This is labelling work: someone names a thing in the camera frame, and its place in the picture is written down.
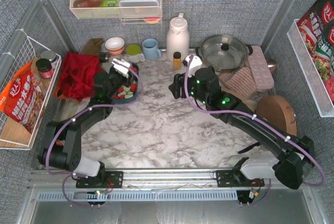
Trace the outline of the teal storage basket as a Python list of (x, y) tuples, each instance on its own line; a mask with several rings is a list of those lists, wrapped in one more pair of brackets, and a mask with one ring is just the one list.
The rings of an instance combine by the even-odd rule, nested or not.
[[(139, 66), (132, 63), (131, 69), (139, 75)], [(116, 74), (117, 71), (114, 67), (110, 68), (109, 74)], [(113, 104), (128, 104), (136, 100), (138, 96), (138, 78), (133, 77), (133, 81), (130, 81), (129, 86), (121, 86), (118, 92), (113, 96)]]

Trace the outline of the red capsule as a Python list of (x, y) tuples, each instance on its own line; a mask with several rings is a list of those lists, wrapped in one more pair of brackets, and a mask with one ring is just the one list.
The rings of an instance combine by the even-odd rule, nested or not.
[(132, 92), (136, 92), (136, 90), (137, 90), (137, 85), (136, 85), (136, 84), (132, 84), (132, 85), (130, 86), (130, 90), (131, 90)]

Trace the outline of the striped pink cloth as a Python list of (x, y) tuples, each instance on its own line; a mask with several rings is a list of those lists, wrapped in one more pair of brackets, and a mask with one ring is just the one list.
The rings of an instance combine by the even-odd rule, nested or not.
[(228, 89), (233, 90), (245, 98), (253, 96), (257, 87), (248, 67), (242, 67), (236, 73), (221, 73), (219, 81)]

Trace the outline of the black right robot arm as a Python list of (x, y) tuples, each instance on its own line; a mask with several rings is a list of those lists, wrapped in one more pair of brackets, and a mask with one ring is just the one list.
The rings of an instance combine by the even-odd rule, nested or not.
[(254, 138), (276, 158), (269, 167), (274, 178), (286, 187), (297, 190), (314, 167), (314, 142), (307, 136), (298, 138), (255, 116), (238, 97), (222, 91), (218, 76), (212, 68), (201, 68), (192, 77), (176, 74), (169, 90), (175, 99), (190, 97), (205, 105), (205, 111)]

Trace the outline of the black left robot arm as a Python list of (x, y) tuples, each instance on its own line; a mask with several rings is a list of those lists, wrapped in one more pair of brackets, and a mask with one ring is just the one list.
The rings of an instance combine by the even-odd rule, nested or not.
[(114, 68), (110, 68), (108, 73), (97, 72), (87, 107), (67, 120), (47, 124), (38, 159), (49, 174), (98, 176), (102, 169), (101, 162), (81, 154), (81, 137), (89, 128), (105, 120), (114, 108), (129, 105), (136, 100), (133, 98), (119, 103), (114, 98), (122, 86), (131, 86), (135, 81), (140, 81), (138, 66), (130, 68), (128, 77)]

